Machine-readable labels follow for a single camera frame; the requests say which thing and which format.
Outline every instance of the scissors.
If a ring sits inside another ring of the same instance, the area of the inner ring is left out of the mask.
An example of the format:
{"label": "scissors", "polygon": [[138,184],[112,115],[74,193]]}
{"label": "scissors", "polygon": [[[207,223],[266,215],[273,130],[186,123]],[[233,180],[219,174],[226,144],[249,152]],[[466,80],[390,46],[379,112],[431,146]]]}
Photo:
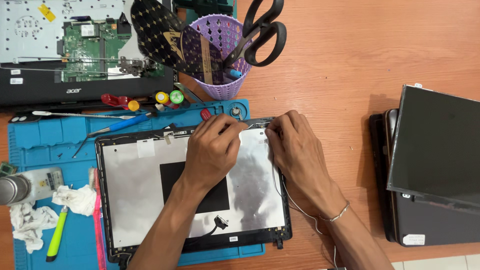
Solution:
{"label": "scissors", "polygon": [[[281,22],[272,22],[276,19],[283,9],[283,0],[274,0],[272,7],[263,14],[258,20],[253,22],[255,15],[262,4],[263,0],[253,0],[248,8],[247,16],[242,29],[242,38],[238,41],[235,49],[223,60],[223,67],[229,68],[240,58],[245,58],[245,61],[252,66],[264,67],[271,64],[285,47],[287,41],[287,28]],[[260,32],[260,35],[248,47],[244,48],[245,44]],[[270,55],[260,63],[255,57],[258,49],[269,41],[276,34],[276,42],[273,51]]]}

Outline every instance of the purple basket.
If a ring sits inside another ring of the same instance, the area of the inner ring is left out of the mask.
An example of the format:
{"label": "purple basket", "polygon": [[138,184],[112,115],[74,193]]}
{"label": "purple basket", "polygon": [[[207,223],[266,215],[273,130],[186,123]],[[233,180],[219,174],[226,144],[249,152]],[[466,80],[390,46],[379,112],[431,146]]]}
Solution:
{"label": "purple basket", "polygon": [[[210,40],[217,48],[222,51],[222,56],[225,59],[237,46],[237,41],[241,39],[241,30],[243,24],[236,19],[221,15],[212,14],[207,15],[194,21],[190,25],[196,29],[200,34]],[[236,70],[242,72],[242,77],[233,81],[232,83],[220,86],[213,86],[196,80],[201,88],[212,98],[217,100],[228,100],[236,96],[240,90],[248,71],[252,68],[245,59],[240,58],[233,66]]]}

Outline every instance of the wooden table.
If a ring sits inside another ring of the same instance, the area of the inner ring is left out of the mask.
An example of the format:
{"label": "wooden table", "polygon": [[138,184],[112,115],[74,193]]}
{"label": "wooden table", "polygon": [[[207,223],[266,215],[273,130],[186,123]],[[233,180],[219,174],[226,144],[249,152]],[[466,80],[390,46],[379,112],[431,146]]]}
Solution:
{"label": "wooden table", "polygon": [[[243,21],[251,1],[239,1]],[[236,98],[250,101],[251,117],[305,114],[322,141],[329,173],[392,262],[479,253],[480,243],[404,248],[385,239],[377,198],[368,117],[395,108],[403,84],[480,100],[480,2],[477,0],[285,1],[277,18],[288,29],[280,57],[252,68]],[[195,93],[211,100],[189,78]],[[8,159],[0,118],[0,158]],[[293,199],[311,205],[293,186]],[[333,246],[313,220],[291,211],[293,238],[284,249],[182,269],[325,269]],[[13,269],[7,207],[0,207],[0,265]]]}

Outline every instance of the hand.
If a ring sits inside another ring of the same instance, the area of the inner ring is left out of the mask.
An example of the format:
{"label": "hand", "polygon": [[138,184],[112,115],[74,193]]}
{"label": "hand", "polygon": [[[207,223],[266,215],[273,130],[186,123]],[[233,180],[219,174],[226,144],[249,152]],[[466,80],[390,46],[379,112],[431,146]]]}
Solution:
{"label": "hand", "polygon": [[237,163],[239,133],[245,123],[222,113],[202,121],[188,140],[187,160],[180,177],[204,195]]}
{"label": "hand", "polygon": [[305,115],[291,110],[273,119],[265,133],[275,164],[320,210],[321,216],[331,219],[340,214],[347,202],[328,175],[322,143]]}

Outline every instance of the scissors handle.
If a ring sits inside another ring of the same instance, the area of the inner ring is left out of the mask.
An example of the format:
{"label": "scissors handle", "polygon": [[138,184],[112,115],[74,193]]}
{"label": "scissors handle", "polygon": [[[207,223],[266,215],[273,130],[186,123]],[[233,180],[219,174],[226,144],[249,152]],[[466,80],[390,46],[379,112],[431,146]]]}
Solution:
{"label": "scissors handle", "polygon": [[282,12],[283,0],[273,0],[272,7],[254,23],[253,20],[255,19],[255,15],[263,1],[264,0],[253,0],[248,8],[247,16],[245,16],[245,21],[243,23],[243,37],[247,37],[257,27],[263,27],[265,24],[271,23]]}
{"label": "scissors handle", "polygon": [[[269,41],[276,34],[276,42],[273,51],[262,62],[257,62],[256,54],[258,49]],[[287,41],[287,28],[281,22],[273,22],[260,30],[258,38],[245,50],[245,61],[252,66],[264,67],[271,64],[282,53]]]}

